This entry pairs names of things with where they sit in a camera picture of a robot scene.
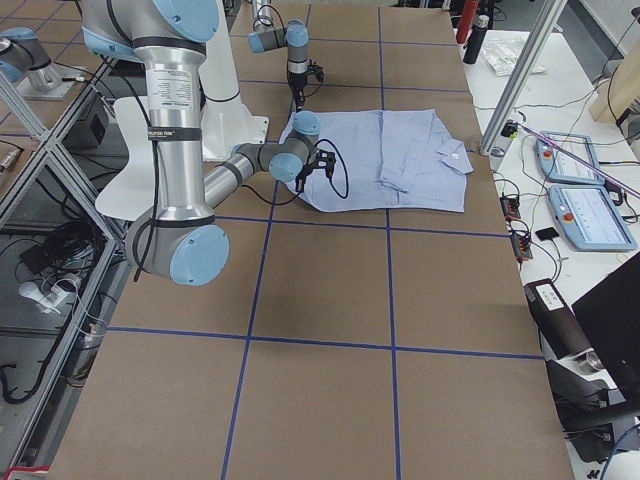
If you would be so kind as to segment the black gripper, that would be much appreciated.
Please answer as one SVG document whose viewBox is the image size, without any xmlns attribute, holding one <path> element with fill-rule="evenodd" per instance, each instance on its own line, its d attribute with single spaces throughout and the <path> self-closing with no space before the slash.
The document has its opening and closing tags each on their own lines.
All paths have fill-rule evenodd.
<svg viewBox="0 0 640 480">
<path fill-rule="evenodd" d="M 314 170 L 319 169 L 318 159 L 314 158 L 312 161 L 308 161 L 303 165 L 301 172 L 295 180 L 296 192 L 303 192 L 305 189 L 306 178 L 313 173 Z"/>
<path fill-rule="evenodd" d="M 304 89 L 307 86 L 307 74 L 306 73 L 287 73 L 287 81 L 289 88 L 294 91 L 293 99 L 295 103 L 295 110 L 301 111 L 304 107 Z"/>
</svg>

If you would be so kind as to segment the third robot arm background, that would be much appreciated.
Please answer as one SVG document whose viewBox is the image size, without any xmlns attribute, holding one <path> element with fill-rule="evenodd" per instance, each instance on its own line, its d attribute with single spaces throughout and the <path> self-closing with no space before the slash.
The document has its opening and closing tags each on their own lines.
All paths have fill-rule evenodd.
<svg viewBox="0 0 640 480">
<path fill-rule="evenodd" d="M 1 73 L 31 100 L 62 100 L 71 85 L 63 77 L 35 32 L 15 27 L 1 32 Z"/>
</svg>

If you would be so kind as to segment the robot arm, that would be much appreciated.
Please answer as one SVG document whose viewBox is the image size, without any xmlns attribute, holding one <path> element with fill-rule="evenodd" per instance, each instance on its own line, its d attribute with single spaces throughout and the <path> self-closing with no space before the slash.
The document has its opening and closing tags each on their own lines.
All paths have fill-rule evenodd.
<svg viewBox="0 0 640 480">
<path fill-rule="evenodd" d="M 154 199 L 129 229 L 126 252 L 140 271 L 187 286 L 204 285 L 222 271 L 226 233 L 214 208 L 259 171 L 290 182 L 316 154 L 320 119 L 309 111 L 293 116 L 281 144 L 238 145 L 211 172 L 203 170 L 201 94 L 204 67 L 234 75 L 232 62 L 208 52 L 209 41 L 228 33 L 218 1 L 86 1 L 82 29 L 98 55 L 143 64 L 151 143 Z"/>
<path fill-rule="evenodd" d="M 299 19 L 285 23 L 270 1 L 252 1 L 253 23 L 248 42 L 253 53 L 285 48 L 287 50 L 286 76 L 295 110 L 306 102 L 305 88 L 313 74 L 308 55 L 308 30 Z"/>
</svg>

